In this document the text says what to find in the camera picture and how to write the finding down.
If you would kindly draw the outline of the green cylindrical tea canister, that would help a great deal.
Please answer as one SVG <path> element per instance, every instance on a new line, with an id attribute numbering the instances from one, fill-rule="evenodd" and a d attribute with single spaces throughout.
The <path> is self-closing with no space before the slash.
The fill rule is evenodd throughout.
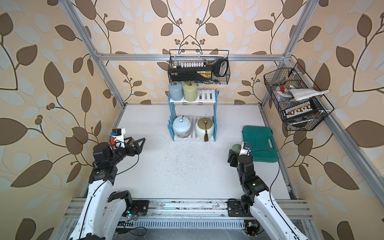
<path id="1" fill-rule="evenodd" d="M 240 154 L 241 149 L 242 149 L 242 146 L 240 144 L 235 144 L 231 148 L 233 154 L 235 154 L 236 156 L 238 156 Z"/>

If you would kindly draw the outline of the cream jar with tassel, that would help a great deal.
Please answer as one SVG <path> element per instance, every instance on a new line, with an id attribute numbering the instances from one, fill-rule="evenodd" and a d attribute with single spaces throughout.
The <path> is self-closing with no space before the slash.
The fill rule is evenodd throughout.
<path id="1" fill-rule="evenodd" d="M 199 140 L 208 142 L 214 135 L 215 125 L 210 118 L 201 118 L 197 121 L 195 130 Z"/>

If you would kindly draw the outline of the blue white two-tier shelf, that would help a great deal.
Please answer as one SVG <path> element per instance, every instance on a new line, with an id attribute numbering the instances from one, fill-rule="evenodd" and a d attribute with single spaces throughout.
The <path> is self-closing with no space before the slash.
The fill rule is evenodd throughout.
<path id="1" fill-rule="evenodd" d="M 203 106 L 206 104 L 211 104 L 213 107 L 213 114 L 211 116 L 208 115 L 201 115 L 198 116 L 197 113 L 191 113 L 189 115 L 178 115 L 176 111 L 176 107 L 181 107 L 181 106 Z M 196 136 L 196 130 L 195 130 L 195 125 L 197 121 L 201 118 L 210 118 L 214 125 L 215 125 L 215 130 L 214 130 L 214 135 L 209 141 L 216 141 L 217 140 L 217 131 L 218 131 L 218 121 L 217 121 L 217 108 L 218 108 L 218 90 L 198 90 L 198 97 L 195 101 L 193 102 L 188 102 L 185 99 L 181 99 L 180 101 L 174 101 L 170 97 L 168 97 L 168 105 L 169 105 L 169 110 L 170 110 L 170 118 L 168 120 L 168 131 L 170 133 L 172 141 L 200 141 L 204 142 L 202 140 L 199 140 Z M 185 116 L 187 117 L 192 124 L 192 132 L 191 134 L 186 137 L 186 138 L 178 138 L 174 134 L 172 124 L 174 120 L 177 117 Z"/>

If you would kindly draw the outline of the blue cylindrical tea canister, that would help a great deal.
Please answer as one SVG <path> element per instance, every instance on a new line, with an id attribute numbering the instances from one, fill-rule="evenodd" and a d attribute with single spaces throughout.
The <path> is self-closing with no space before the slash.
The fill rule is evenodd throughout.
<path id="1" fill-rule="evenodd" d="M 169 96 L 174 101 L 180 101 L 184 97 L 183 84 L 181 82 L 170 82 Z"/>

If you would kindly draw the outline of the yellow-green cylindrical tea canister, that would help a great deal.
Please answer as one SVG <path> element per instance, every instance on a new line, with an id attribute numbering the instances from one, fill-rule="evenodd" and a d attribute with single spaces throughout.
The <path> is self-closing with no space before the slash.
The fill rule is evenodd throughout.
<path id="1" fill-rule="evenodd" d="M 198 97 L 198 84 L 195 82 L 186 82 L 183 85 L 184 99 L 193 102 Z"/>

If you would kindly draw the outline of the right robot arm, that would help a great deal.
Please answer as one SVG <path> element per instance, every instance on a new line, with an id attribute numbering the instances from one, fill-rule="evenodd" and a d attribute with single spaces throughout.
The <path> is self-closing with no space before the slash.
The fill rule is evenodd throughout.
<path id="1" fill-rule="evenodd" d="M 253 158 L 249 150 L 237 154 L 229 150 L 228 163 L 237 168 L 244 191 L 241 209 L 252 215 L 272 240 L 306 240 L 295 224 L 288 218 L 272 196 L 270 187 L 256 175 Z"/>

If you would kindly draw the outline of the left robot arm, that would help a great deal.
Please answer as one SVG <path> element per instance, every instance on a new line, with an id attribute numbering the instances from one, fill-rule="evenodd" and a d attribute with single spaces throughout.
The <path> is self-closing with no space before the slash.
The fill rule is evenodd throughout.
<path id="1" fill-rule="evenodd" d="M 125 157 L 139 156 L 146 139 L 107 142 L 94 147 L 93 170 L 89 177 L 88 194 L 80 218 L 69 236 L 70 240 L 111 240 L 122 215 L 134 206 L 131 193 L 112 192 L 117 164 Z"/>

